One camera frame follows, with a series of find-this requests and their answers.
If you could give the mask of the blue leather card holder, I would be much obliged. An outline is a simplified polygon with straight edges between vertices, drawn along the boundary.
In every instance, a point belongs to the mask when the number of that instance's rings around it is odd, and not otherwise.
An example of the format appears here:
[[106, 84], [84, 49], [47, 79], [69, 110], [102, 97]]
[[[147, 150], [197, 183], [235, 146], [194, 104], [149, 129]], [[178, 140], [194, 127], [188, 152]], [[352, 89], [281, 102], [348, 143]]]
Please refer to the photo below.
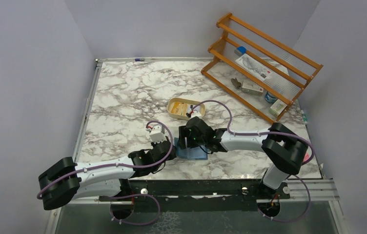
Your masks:
[[180, 149], [177, 157], [184, 158], [188, 160], [208, 160], [208, 153], [206, 152], [206, 148], [201, 146], [201, 148], [186, 148]]

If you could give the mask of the yellow orange card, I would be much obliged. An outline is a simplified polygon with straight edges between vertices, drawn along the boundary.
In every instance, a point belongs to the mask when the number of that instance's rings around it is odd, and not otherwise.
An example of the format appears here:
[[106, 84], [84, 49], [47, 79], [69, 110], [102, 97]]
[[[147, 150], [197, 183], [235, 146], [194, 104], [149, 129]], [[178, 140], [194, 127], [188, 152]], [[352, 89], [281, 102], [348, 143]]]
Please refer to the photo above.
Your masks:
[[174, 115], [186, 116], [188, 104], [184, 102], [174, 102], [172, 105], [171, 113]]

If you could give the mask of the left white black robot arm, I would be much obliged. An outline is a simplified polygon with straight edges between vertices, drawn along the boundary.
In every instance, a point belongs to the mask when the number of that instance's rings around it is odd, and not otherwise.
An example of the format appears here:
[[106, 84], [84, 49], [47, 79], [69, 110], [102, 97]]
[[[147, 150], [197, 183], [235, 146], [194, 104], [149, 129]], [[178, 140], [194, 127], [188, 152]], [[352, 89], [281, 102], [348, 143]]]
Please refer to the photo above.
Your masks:
[[133, 151], [118, 159], [98, 163], [75, 163], [64, 157], [39, 175], [37, 199], [45, 210], [53, 210], [73, 199], [90, 196], [128, 198], [130, 187], [121, 182], [153, 174], [176, 157], [176, 147], [169, 140], [153, 143], [152, 149]]

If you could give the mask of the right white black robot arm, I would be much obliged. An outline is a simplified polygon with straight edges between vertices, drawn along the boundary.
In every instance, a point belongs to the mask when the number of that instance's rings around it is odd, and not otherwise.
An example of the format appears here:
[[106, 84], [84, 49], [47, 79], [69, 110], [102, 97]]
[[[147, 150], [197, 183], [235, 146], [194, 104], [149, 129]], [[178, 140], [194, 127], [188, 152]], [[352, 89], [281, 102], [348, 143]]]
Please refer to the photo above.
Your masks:
[[236, 133], [228, 128], [212, 129], [194, 117], [179, 127], [178, 146], [181, 149], [204, 146], [209, 153], [236, 150], [265, 153], [273, 164], [261, 179], [258, 192], [264, 198], [271, 198], [289, 176], [299, 173], [309, 142], [281, 123], [274, 123], [264, 131]]

